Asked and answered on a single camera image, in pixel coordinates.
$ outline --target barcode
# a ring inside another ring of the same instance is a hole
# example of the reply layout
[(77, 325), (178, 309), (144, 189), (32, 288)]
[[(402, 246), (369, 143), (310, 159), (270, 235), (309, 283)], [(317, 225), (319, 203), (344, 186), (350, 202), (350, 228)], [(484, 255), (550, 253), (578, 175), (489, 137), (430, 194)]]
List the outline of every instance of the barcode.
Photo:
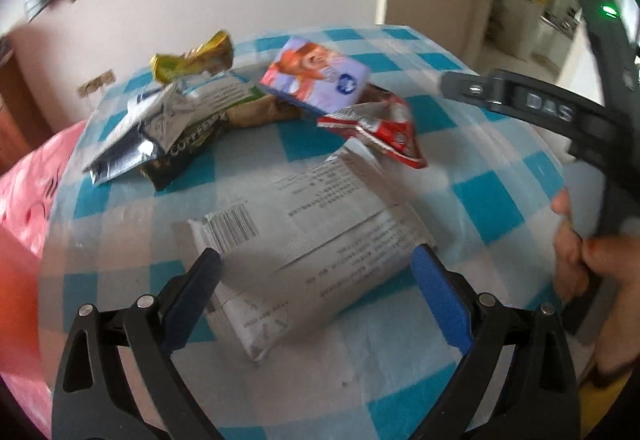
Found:
[(258, 236), (258, 229), (244, 204), (237, 204), (207, 216), (207, 225), (204, 229), (211, 241), (211, 246), (220, 254), (225, 254), (241, 243)]

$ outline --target pink fabric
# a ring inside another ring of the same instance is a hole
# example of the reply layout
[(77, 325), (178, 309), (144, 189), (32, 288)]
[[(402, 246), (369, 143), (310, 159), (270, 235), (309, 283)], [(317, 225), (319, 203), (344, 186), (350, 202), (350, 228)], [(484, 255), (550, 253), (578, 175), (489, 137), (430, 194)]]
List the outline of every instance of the pink fabric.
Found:
[(60, 178), (85, 124), (60, 131), (0, 178), (0, 226), (38, 258)]
[(85, 122), (53, 136), (0, 178), (0, 375), (51, 438), (51, 392), (38, 348), (38, 274), (58, 184)]

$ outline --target human hand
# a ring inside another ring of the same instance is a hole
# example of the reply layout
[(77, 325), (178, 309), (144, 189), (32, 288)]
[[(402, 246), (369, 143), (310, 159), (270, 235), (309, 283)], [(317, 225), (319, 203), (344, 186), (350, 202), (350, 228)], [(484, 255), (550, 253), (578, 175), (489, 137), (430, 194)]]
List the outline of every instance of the human hand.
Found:
[(565, 302), (584, 294), (587, 269), (618, 284), (618, 296), (595, 342), (601, 373), (613, 373), (640, 355), (640, 238), (605, 236), (584, 242), (571, 228), (569, 195), (561, 191), (552, 210), (565, 216), (554, 238), (554, 289)]

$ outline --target blue circular logo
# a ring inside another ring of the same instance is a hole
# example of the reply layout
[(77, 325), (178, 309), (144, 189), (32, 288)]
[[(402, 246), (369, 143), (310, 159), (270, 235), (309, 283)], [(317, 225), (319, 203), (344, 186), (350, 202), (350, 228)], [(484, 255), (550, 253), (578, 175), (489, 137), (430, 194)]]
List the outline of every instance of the blue circular logo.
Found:
[(338, 85), (336, 89), (345, 95), (352, 94), (356, 89), (357, 81), (354, 76), (349, 74), (342, 74), (338, 79)]

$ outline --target white package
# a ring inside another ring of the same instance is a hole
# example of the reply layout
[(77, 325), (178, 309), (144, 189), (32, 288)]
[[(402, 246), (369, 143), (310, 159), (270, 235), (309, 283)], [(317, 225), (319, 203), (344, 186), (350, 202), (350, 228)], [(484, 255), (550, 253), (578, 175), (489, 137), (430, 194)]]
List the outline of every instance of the white package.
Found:
[(198, 254), (211, 246), (222, 255), (214, 298), (253, 360), (400, 272), (415, 246), (434, 246), (355, 139), (318, 167), (187, 224)]

